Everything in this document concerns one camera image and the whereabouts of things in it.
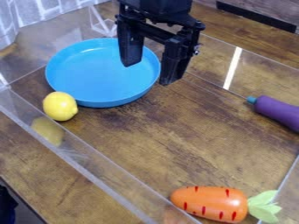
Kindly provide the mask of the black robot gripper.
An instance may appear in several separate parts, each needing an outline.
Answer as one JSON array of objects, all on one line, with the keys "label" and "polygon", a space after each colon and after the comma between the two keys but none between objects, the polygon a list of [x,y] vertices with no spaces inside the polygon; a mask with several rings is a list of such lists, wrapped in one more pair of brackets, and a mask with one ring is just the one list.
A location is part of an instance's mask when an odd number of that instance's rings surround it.
[{"label": "black robot gripper", "polygon": [[145,38],[165,45],[159,83],[178,81],[191,56],[199,53],[199,36],[206,29],[190,15],[193,0],[118,0],[117,34],[126,67],[142,61]]}]

